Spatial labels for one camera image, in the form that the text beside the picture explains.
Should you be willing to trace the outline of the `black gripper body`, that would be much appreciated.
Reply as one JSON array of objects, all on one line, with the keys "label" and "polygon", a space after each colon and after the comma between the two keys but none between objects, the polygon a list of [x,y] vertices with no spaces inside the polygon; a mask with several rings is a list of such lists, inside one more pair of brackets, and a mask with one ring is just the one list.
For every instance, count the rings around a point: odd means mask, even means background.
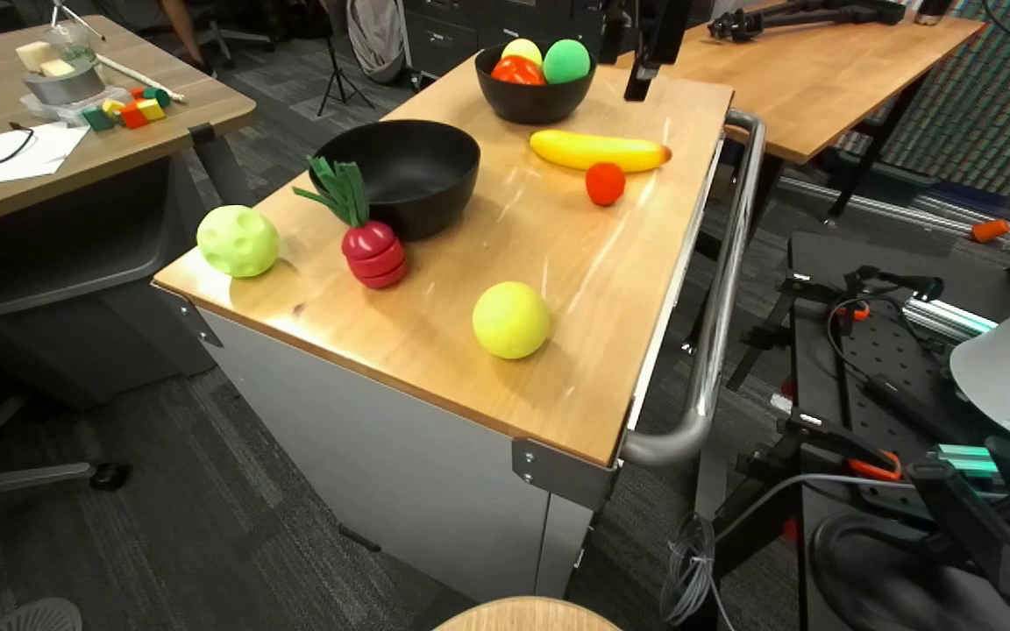
[{"label": "black gripper body", "polygon": [[640,63],[673,63],[699,0],[602,0],[597,59],[632,49]]}]

